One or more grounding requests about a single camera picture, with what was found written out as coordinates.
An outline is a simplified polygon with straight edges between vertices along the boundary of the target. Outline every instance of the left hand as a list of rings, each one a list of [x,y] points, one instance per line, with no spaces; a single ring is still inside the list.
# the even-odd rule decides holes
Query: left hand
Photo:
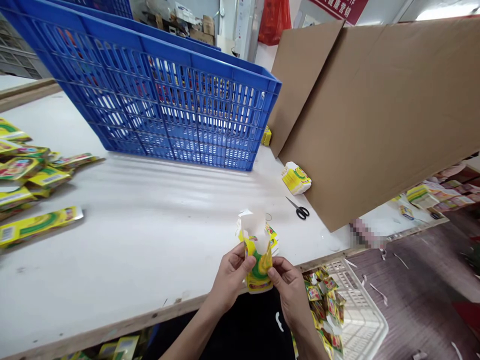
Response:
[[[256,262],[257,259],[253,256],[245,259],[243,242],[227,252],[221,258],[215,281],[205,303],[222,315],[226,313],[237,300],[242,281],[252,271]]]

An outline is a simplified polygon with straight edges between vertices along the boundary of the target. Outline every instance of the red bag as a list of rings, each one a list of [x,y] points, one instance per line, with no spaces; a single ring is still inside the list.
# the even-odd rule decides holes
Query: red bag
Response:
[[[289,0],[265,0],[258,41],[278,45],[282,32],[291,28]]]

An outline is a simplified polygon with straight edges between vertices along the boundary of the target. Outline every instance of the right hand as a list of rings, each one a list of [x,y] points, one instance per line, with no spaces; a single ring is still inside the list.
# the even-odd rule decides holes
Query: right hand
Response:
[[[281,310],[288,327],[295,333],[309,330],[314,321],[302,273],[281,256],[272,258],[268,277],[280,293]]]

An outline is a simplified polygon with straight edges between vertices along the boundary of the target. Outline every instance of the brown floor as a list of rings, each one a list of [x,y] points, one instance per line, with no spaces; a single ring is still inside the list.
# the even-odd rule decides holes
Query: brown floor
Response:
[[[417,349],[428,359],[458,359],[451,342],[464,360],[479,360],[480,343],[451,302],[480,303],[480,280],[459,255],[470,252],[469,236],[480,236],[480,222],[461,210],[448,217],[449,223],[389,243],[386,261],[377,249],[348,258],[359,279],[367,276],[365,288],[388,322],[375,360],[411,359]],[[388,307],[369,283],[388,297]]]

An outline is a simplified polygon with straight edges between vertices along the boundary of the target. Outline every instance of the black scissor handle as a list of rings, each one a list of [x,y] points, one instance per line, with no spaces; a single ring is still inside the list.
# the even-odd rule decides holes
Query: black scissor handle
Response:
[[[303,206],[300,206],[297,210],[296,210],[296,214],[297,216],[302,219],[302,220],[305,220],[307,218],[307,216],[310,216],[310,213],[309,211],[304,208]]]

